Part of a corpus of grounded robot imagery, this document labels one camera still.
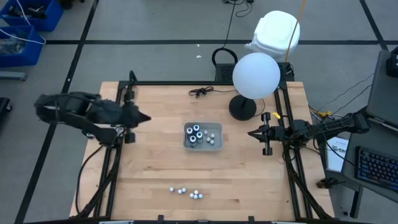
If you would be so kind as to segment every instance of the white plastic container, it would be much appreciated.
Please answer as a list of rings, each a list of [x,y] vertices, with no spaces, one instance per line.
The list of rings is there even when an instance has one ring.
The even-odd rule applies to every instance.
[[[270,55],[277,62],[284,62],[296,21],[294,16],[286,12],[269,12],[260,19],[254,31],[252,42],[246,44],[245,48]],[[299,38],[300,24],[297,24],[289,54],[296,48]]]

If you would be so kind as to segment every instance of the floor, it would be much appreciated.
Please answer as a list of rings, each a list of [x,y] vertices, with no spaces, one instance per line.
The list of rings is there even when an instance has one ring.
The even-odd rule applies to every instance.
[[[252,39],[260,17],[273,10],[297,16],[300,5],[301,1],[256,0],[248,16],[233,18],[229,35],[233,41],[228,48],[239,58],[248,54],[243,43]],[[245,5],[236,7],[244,9]],[[313,108],[368,77],[378,52],[398,45],[398,31],[393,29],[398,23],[397,8],[396,0],[307,1],[300,23],[301,41],[290,62]],[[29,76],[25,82],[0,81],[0,96],[10,98],[14,105],[0,133],[1,223],[14,223],[35,163],[48,145],[24,221],[67,218],[70,211],[86,139],[66,126],[57,126],[53,134],[40,122],[33,108],[39,95],[62,90],[95,93],[103,81],[126,80],[130,70],[139,80],[214,80],[211,53],[223,43],[231,10],[232,5],[221,0],[75,1],[55,31],[41,33],[48,44],[36,66],[1,68]],[[232,59],[220,54],[217,61]],[[336,111],[370,83],[371,79],[361,83],[324,110]],[[362,108],[368,95],[366,91],[339,114]],[[368,190],[359,218],[345,217],[353,192],[344,186],[330,192],[338,218],[373,223],[396,220],[398,205]]]

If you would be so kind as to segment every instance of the lamp base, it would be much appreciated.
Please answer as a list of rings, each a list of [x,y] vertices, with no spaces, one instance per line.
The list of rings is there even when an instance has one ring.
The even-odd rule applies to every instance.
[[[251,119],[256,114],[256,110],[256,102],[242,95],[235,96],[229,102],[229,113],[233,118],[240,121]]]

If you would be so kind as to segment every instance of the wooden table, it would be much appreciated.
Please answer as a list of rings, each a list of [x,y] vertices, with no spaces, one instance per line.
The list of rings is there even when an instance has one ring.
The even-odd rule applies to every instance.
[[[118,82],[104,82],[100,94],[115,100]],[[263,144],[246,133],[262,125],[260,117],[237,121],[229,115],[228,104],[237,93],[211,92],[195,98],[188,91],[203,86],[138,86],[136,104],[152,121],[134,130],[136,143],[125,144],[121,155],[113,203],[113,220],[294,220],[288,175],[282,160],[282,145],[272,142],[273,156],[263,156]],[[311,121],[303,83],[288,83],[295,119]],[[231,90],[233,86],[214,86]],[[275,112],[273,96],[264,99],[265,111]],[[263,108],[257,101],[257,113]],[[220,152],[188,152],[182,146],[183,125],[206,121],[223,125],[224,147]],[[272,116],[271,125],[277,126]],[[85,158],[98,148],[89,140]],[[105,150],[87,163],[80,184],[82,208],[93,196],[100,179]],[[318,189],[324,178],[320,156],[301,150],[309,191],[325,211],[334,216],[329,191]],[[170,193],[169,188],[187,188],[187,194]],[[204,199],[188,195],[199,190]],[[301,191],[297,188],[301,216],[305,216]],[[106,205],[108,193],[104,194]],[[76,214],[72,206],[71,215]]]

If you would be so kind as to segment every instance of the blue storage box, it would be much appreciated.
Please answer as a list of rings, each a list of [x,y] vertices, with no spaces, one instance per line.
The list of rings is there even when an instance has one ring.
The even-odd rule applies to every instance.
[[[60,20],[63,9],[57,0],[19,0],[22,7],[25,5],[44,5],[47,6],[45,12],[46,19],[28,17],[28,21],[37,31],[53,31]],[[11,6],[18,7],[16,0],[8,0],[6,5],[0,11],[0,18],[4,19],[10,26],[28,25],[23,17],[8,16]]]
[[[21,32],[24,32],[28,34],[27,38],[28,40],[34,40],[40,43],[44,41],[32,26],[0,27],[0,29],[11,35],[20,34]],[[0,32],[0,39],[7,39],[7,38],[10,37]],[[39,60],[42,47],[43,47],[42,44],[26,42],[23,51],[19,54],[0,55],[0,67],[35,65]]]

